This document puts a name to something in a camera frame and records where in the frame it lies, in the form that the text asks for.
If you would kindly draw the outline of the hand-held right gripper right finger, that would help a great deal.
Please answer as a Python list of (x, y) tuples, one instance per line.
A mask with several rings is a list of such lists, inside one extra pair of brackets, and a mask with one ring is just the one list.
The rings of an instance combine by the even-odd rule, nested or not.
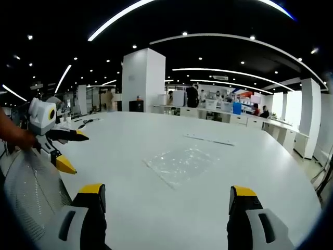
[(228, 215), (228, 249), (294, 249), (288, 227), (263, 208), (253, 190), (232, 186)]

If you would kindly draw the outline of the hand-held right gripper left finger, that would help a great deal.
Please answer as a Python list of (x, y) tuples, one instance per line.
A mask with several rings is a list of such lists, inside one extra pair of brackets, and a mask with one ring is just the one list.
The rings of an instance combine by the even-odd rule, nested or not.
[(105, 185), (86, 185), (50, 220), (43, 249), (106, 249)]

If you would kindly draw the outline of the person's left hand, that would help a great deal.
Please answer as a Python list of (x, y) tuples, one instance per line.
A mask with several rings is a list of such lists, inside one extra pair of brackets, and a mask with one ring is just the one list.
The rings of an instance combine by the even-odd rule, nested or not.
[(18, 146), (22, 150), (28, 150), (37, 145), (37, 139), (29, 130), (21, 128), (15, 129), (8, 139), (12, 144)]

